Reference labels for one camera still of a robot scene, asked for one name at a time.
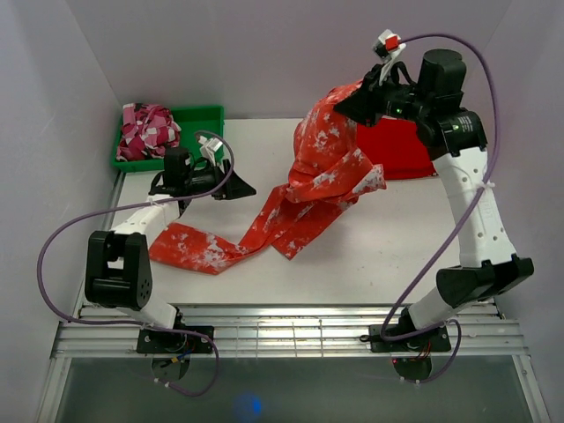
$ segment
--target white wall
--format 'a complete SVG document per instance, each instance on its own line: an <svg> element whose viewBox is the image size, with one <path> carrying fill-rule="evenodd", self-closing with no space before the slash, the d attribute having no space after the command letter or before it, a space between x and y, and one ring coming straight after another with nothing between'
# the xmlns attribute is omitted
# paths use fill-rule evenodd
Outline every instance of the white wall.
<svg viewBox="0 0 564 423"><path fill-rule="evenodd" d="M218 102L232 117L281 117L302 116L333 86L361 78L387 27L451 32L483 48L510 0L67 3L120 102ZM432 45L410 48L416 75Z"/></svg>
<svg viewBox="0 0 564 423"><path fill-rule="evenodd" d="M0 2L0 421L33 421L57 320L35 261L64 221L108 202L119 107L64 0ZM48 290L72 310L86 239L70 230L47 257Z"/></svg>
<svg viewBox="0 0 564 423"><path fill-rule="evenodd" d="M535 275L498 304L518 317L553 421L564 421L564 4L514 0L486 49L501 104L501 158L493 180L505 227ZM469 102L489 116L478 71Z"/></svg>

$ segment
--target glass panel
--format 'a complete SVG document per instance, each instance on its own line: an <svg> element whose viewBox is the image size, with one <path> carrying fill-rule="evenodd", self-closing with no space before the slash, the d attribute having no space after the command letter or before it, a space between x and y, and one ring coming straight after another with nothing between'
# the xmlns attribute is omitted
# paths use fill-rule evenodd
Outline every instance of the glass panel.
<svg viewBox="0 0 564 423"><path fill-rule="evenodd" d="M181 386L202 388L212 366L192 360ZM216 386L200 398L151 378L148 359L74 359L57 421L531 421L511 357L460 357L420 386L400 382L385 358L222 360Z"/></svg>

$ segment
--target cloth fold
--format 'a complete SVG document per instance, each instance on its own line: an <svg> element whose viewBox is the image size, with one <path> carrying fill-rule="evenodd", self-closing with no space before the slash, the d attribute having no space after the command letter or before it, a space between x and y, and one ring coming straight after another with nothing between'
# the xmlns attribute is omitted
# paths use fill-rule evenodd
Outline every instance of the cloth fold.
<svg viewBox="0 0 564 423"><path fill-rule="evenodd" d="M173 223L151 245L151 259L209 274L270 245L292 259L359 196L385 189L382 166L373 165L356 145L356 123L333 111L358 86L334 88L298 124L288 183L272 190L239 243Z"/></svg>

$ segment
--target black joint housing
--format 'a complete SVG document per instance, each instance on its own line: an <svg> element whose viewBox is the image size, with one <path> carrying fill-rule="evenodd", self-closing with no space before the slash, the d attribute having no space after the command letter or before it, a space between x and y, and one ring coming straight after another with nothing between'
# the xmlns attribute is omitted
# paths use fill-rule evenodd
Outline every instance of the black joint housing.
<svg viewBox="0 0 564 423"><path fill-rule="evenodd" d="M466 65L460 53L436 48L423 55L417 85L423 93L435 97L451 96L461 92L465 76Z"/></svg>
<svg viewBox="0 0 564 423"><path fill-rule="evenodd" d="M108 263L123 260L123 269ZM142 234L121 235L95 231L88 239L85 296L103 307L139 311L152 292L147 239Z"/></svg>
<svg viewBox="0 0 564 423"><path fill-rule="evenodd" d="M486 148L487 140L479 116L460 109L444 116L425 116L416 121L417 137L426 147L430 160L449 153L459 156L467 148Z"/></svg>
<svg viewBox="0 0 564 423"><path fill-rule="evenodd" d="M442 299L452 308L474 301L484 301L507 292L534 272L530 258L511 257L510 262L484 262L479 268L462 266L441 269L436 283Z"/></svg>
<svg viewBox="0 0 564 423"><path fill-rule="evenodd" d="M223 160L224 171L220 165L213 166L210 161L200 159L192 163L187 148L175 147L165 152L164 171L158 173L152 181L149 195L166 194L171 197L200 195L217 187L225 178L231 162ZM256 190L243 181L235 172L211 196L216 200L235 200L254 196Z"/></svg>
<svg viewBox="0 0 564 423"><path fill-rule="evenodd" d="M386 45L382 42L378 42L374 46L373 50L381 59L385 59L390 54L390 52L386 49Z"/></svg>

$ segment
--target white cable tie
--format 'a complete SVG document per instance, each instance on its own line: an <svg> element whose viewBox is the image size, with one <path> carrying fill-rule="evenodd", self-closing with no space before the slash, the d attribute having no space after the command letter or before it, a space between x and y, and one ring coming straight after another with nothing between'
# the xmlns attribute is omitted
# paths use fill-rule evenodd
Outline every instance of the white cable tie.
<svg viewBox="0 0 564 423"><path fill-rule="evenodd" d="M487 188L491 189L491 188L495 188L495 183L490 182L490 181L488 181L488 182L480 181L475 186L478 187L478 188L483 188L483 189L487 189Z"/></svg>
<svg viewBox="0 0 564 423"><path fill-rule="evenodd" d="M460 194L463 194L463 193L469 192L469 191L470 192L476 192L480 188L482 188L482 189L493 189L493 188L495 188L495 183L490 182L490 181L488 181L488 182L483 182L483 181L475 182L470 187L468 187L467 189L462 189L460 191Z"/></svg>

